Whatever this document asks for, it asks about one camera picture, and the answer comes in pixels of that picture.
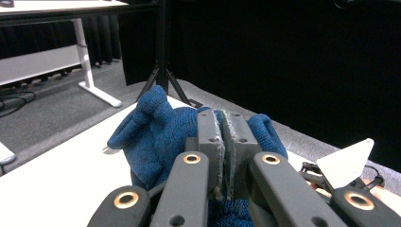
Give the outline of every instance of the tripod stand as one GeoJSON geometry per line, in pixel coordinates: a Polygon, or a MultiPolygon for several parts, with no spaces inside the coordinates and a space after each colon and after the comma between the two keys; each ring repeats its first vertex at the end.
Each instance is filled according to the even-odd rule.
{"type": "Polygon", "coordinates": [[[195,108],[199,108],[202,106],[202,104],[186,97],[182,87],[175,79],[173,73],[167,68],[169,64],[171,42],[171,0],[159,0],[159,13],[157,21],[156,63],[147,83],[142,88],[142,91],[136,101],[138,101],[139,98],[151,88],[155,81],[156,84],[161,85],[168,93],[168,82],[170,81],[183,103],[195,108]]]}

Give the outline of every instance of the blue glove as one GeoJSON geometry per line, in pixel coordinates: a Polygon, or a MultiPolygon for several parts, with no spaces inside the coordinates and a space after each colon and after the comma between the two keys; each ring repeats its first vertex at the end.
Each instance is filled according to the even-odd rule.
{"type": "Polygon", "coordinates": [[[154,86],[139,99],[107,145],[124,150],[132,183],[150,190],[167,179],[176,156],[184,151],[186,138],[197,136],[197,114],[205,109],[173,110],[163,88],[154,86]]]}
{"type": "MultiPolygon", "coordinates": [[[[118,126],[108,146],[124,150],[132,183],[150,190],[167,179],[176,156],[184,151],[186,138],[197,136],[197,114],[206,109],[173,110],[163,88],[155,86],[139,99],[136,109],[118,126]]],[[[216,111],[216,115],[221,123],[220,112],[216,111]]],[[[255,115],[248,124],[264,151],[288,157],[266,115],[255,115]]],[[[208,226],[253,226],[248,201],[209,201],[208,226]]]]}

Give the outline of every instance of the metal stand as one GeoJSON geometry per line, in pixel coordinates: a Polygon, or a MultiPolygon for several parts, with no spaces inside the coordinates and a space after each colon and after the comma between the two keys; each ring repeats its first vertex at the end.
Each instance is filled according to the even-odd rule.
{"type": "Polygon", "coordinates": [[[78,84],[79,87],[109,103],[115,108],[121,107],[122,103],[120,100],[115,99],[113,96],[110,96],[109,94],[95,87],[94,78],[92,76],[91,63],[89,62],[88,46],[86,45],[85,35],[82,28],[82,21],[81,19],[74,19],[73,22],[78,42],[77,49],[79,61],[82,65],[83,72],[85,73],[85,81],[80,82],[78,84]]]}
{"type": "Polygon", "coordinates": [[[157,24],[157,47],[156,47],[156,63],[155,68],[153,69],[147,83],[142,89],[139,97],[136,101],[146,92],[148,91],[153,83],[156,81],[156,84],[165,89],[168,94],[168,81],[174,87],[174,90],[177,92],[181,101],[187,105],[194,106],[199,108],[202,106],[199,102],[188,99],[183,92],[178,81],[175,79],[172,72],[170,72],[167,67],[169,64],[169,51],[170,51],[170,38],[171,38],[171,1],[170,0],[160,0],[159,1],[160,9],[158,14],[158,24],[157,24]]]}

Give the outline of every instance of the black backdrop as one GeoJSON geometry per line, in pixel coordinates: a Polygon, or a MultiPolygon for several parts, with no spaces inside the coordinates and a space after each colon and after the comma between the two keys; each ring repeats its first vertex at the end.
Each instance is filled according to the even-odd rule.
{"type": "MultiPolygon", "coordinates": [[[[154,64],[151,18],[120,18],[136,32],[123,26],[128,83],[154,64]]],[[[177,78],[340,148],[370,137],[371,159],[401,171],[401,4],[173,1],[172,22],[177,78]]]]}
{"type": "MultiPolygon", "coordinates": [[[[117,16],[82,19],[91,64],[121,59],[117,16]]],[[[77,43],[71,21],[0,27],[0,60],[77,43]]]]}

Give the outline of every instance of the white table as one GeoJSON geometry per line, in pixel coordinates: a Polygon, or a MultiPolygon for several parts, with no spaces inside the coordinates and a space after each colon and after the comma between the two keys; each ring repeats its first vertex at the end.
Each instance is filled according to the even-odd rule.
{"type": "MultiPolygon", "coordinates": [[[[14,8],[0,8],[0,19],[2,15],[5,16],[11,13],[98,9],[126,6],[127,4],[119,1],[14,1],[14,5],[14,8]]],[[[76,18],[72,19],[72,21],[76,31],[77,45],[26,55],[21,58],[1,60],[0,68],[3,71],[3,76],[0,78],[0,84],[35,77],[80,63],[85,80],[78,85],[113,107],[121,107],[121,101],[95,87],[81,19],[76,18]]]]}
{"type": "MultiPolygon", "coordinates": [[[[184,103],[169,97],[173,108],[184,103]]],[[[106,142],[136,105],[93,126],[0,178],[1,226],[86,226],[106,196],[131,184],[122,151],[103,153],[106,142]]],[[[289,160],[301,168],[302,158],[289,160]]]]}

